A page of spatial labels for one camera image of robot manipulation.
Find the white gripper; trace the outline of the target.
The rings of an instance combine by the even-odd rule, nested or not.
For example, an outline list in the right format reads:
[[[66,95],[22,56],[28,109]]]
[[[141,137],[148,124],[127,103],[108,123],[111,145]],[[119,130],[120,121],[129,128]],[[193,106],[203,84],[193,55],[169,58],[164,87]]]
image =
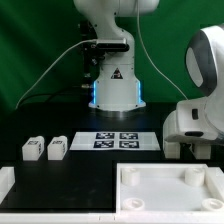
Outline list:
[[[163,145],[201,143],[224,145],[224,133],[215,128],[205,113],[206,98],[180,101],[163,125]]]

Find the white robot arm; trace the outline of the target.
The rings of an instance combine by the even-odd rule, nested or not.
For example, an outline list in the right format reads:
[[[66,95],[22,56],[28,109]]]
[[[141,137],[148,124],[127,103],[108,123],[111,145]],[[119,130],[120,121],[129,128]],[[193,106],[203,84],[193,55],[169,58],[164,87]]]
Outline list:
[[[128,112],[141,108],[139,80],[134,74],[134,38],[116,25],[117,17],[154,11],[159,0],[73,0],[94,27],[95,49],[103,54],[95,81],[92,108]],[[202,98],[177,104],[163,126],[163,141],[224,145],[224,24],[198,31],[189,42],[186,66]]]

